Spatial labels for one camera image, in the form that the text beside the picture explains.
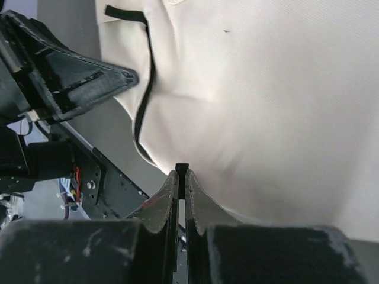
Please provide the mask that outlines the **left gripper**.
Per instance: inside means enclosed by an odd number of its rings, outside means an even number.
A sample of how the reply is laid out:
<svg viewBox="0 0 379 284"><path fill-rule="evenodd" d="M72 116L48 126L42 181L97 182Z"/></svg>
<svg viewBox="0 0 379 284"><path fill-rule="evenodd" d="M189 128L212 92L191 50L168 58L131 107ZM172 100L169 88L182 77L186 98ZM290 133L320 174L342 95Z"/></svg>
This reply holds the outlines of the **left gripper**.
<svg viewBox="0 0 379 284"><path fill-rule="evenodd" d="M68 49L42 22L1 13L1 124L29 112L49 124L67 121L138 82L132 69Z"/></svg>

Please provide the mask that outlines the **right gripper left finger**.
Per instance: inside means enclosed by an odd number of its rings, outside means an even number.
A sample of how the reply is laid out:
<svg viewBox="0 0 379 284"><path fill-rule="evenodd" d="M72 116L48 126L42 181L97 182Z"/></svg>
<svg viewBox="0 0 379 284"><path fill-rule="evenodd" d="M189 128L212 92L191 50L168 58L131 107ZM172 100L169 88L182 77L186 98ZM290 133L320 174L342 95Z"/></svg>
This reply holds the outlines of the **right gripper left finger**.
<svg viewBox="0 0 379 284"><path fill-rule="evenodd" d="M171 171L162 187L149 199L145 200L126 218L141 221L151 233L161 232L174 210L174 201L178 200L179 176Z"/></svg>

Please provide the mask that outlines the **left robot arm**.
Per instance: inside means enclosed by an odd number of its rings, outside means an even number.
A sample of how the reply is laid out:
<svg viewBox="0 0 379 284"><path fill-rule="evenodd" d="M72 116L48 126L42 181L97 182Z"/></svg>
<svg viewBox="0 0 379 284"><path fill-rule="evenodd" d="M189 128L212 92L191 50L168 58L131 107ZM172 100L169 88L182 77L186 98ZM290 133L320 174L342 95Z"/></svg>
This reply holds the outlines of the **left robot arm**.
<svg viewBox="0 0 379 284"><path fill-rule="evenodd" d="M131 69L64 46L40 21L1 14L1 193L64 178L65 201L91 217L120 218L116 195L141 203L138 187L65 122L139 82Z"/></svg>

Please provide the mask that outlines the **cream canvas backpack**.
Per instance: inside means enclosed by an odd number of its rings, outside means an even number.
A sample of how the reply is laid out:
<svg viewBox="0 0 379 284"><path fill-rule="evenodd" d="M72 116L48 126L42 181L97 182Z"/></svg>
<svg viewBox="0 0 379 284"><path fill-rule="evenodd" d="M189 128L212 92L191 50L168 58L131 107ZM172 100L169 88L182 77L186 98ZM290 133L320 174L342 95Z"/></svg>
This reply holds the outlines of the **cream canvas backpack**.
<svg viewBox="0 0 379 284"><path fill-rule="evenodd" d="M378 240L377 1L96 1L134 144L228 211Z"/></svg>

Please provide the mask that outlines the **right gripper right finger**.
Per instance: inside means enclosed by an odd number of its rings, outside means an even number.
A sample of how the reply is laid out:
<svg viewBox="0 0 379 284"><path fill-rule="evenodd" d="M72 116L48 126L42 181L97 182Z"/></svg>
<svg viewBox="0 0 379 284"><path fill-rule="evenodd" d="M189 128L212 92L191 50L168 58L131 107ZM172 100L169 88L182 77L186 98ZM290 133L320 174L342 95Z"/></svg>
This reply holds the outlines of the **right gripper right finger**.
<svg viewBox="0 0 379 284"><path fill-rule="evenodd" d="M220 206L200 185L194 171L185 174L186 220L194 222L198 235L203 236L209 225L241 225L242 222Z"/></svg>

